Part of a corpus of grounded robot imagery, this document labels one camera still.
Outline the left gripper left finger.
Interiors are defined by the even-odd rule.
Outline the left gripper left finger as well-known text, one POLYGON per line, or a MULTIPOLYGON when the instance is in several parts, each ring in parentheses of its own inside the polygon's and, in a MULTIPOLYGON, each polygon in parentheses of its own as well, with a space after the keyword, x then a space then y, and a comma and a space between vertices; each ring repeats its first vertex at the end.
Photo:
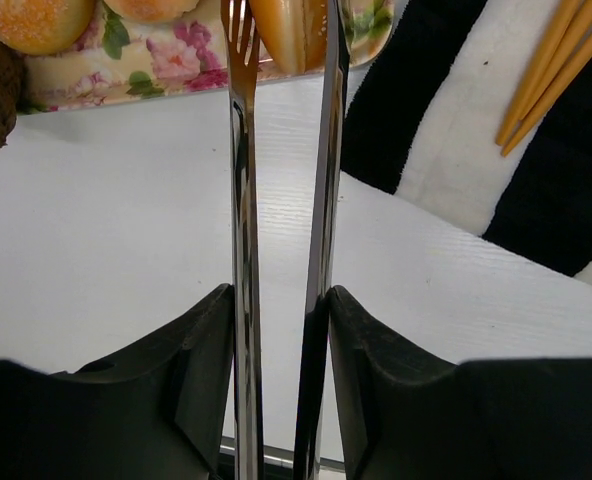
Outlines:
POLYGON ((233 289, 74 373, 0 359, 0 479, 213 479, 233 289))

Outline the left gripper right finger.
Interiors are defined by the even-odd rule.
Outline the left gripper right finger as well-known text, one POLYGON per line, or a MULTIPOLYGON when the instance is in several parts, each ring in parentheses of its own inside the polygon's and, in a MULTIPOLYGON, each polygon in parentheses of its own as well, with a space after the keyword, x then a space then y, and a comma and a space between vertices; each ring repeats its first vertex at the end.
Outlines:
POLYGON ((592 479, 592 358, 447 362, 328 295, 350 479, 592 479))

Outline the metal serving tongs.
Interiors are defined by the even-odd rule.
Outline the metal serving tongs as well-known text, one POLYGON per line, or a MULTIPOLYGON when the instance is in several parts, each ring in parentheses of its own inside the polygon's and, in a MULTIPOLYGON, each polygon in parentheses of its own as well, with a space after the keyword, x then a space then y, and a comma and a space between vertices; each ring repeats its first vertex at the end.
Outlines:
MULTIPOLYGON (((232 268, 234 285, 235 476, 265 476, 254 106, 260 36, 257 9, 220 4, 227 45, 231 131, 232 268)), ((320 471, 320 417, 326 368, 340 153, 350 53, 344 11, 327 4, 322 110, 312 211, 292 476, 320 471)))

